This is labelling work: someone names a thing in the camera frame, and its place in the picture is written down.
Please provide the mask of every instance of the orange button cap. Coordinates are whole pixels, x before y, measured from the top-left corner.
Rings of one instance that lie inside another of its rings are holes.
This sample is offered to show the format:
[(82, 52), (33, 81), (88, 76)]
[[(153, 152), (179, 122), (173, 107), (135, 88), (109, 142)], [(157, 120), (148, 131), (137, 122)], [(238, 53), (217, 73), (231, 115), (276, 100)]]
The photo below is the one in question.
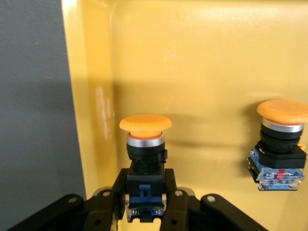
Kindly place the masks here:
[(138, 139), (153, 139), (169, 127), (170, 119), (162, 115), (134, 115), (120, 122), (121, 129), (129, 131), (131, 136)]
[(292, 100), (269, 100), (262, 102), (257, 112), (269, 121), (283, 125), (308, 122), (308, 105)]

